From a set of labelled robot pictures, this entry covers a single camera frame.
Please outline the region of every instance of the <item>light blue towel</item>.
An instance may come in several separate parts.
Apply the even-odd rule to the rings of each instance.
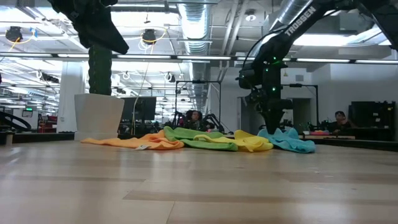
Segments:
[[[315,152],[315,143],[313,141],[300,140],[299,134],[294,128],[285,133],[277,128],[274,134],[269,134],[267,129],[264,128],[260,130],[258,136],[267,138],[274,145],[288,151],[299,153]]]

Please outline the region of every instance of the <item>wooden floor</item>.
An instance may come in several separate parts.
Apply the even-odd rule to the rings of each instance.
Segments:
[[[0,147],[0,223],[398,223],[398,153]]]

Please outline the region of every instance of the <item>computer monitor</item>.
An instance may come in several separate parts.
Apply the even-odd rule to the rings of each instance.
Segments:
[[[22,112],[22,117],[23,118],[31,118],[32,116],[33,116],[33,111],[24,110]]]
[[[124,99],[122,119],[132,120],[132,112],[136,97]],[[140,97],[136,104],[136,120],[155,120],[156,97]]]

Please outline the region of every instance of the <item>metal frame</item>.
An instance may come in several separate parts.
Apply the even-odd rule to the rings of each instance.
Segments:
[[[0,57],[18,57],[36,60],[62,60],[62,61],[87,61],[88,54],[57,53],[26,53],[26,52],[0,52]],[[253,61],[254,57],[248,57],[247,61]],[[368,60],[368,59],[325,59],[325,58],[284,58],[284,62],[296,63],[351,63],[358,65],[398,65],[398,60]],[[243,62],[245,57],[211,56],[211,55],[142,55],[142,54],[113,54],[112,61],[115,62]]]
[[[220,81],[176,81],[175,82],[175,109],[177,110],[177,95],[178,95],[178,84],[179,83],[192,83],[192,84],[199,84],[199,85],[204,85],[207,83],[218,83],[218,85],[220,86],[220,94],[219,94],[219,99],[218,99],[218,119],[221,122],[221,82]]]
[[[319,125],[319,104],[318,104],[318,85],[303,85],[303,84],[281,84],[281,86],[289,86],[291,88],[314,87],[315,88],[315,102],[317,104],[317,125]]]

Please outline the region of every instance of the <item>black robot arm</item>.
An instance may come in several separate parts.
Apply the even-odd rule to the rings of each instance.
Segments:
[[[118,0],[48,0],[56,12],[72,21],[80,43],[90,48],[98,44],[106,49],[126,54],[129,46],[114,26],[110,5]]]
[[[272,32],[277,34],[261,46],[252,63],[244,63],[237,78],[239,86],[252,90],[246,101],[256,104],[270,133],[278,128],[283,110],[292,109],[290,100],[280,98],[280,70],[287,67],[282,60],[294,41],[328,11],[356,8],[372,16],[392,47],[397,49],[398,27],[394,21],[398,21],[398,10],[391,0],[313,0],[286,28]]]

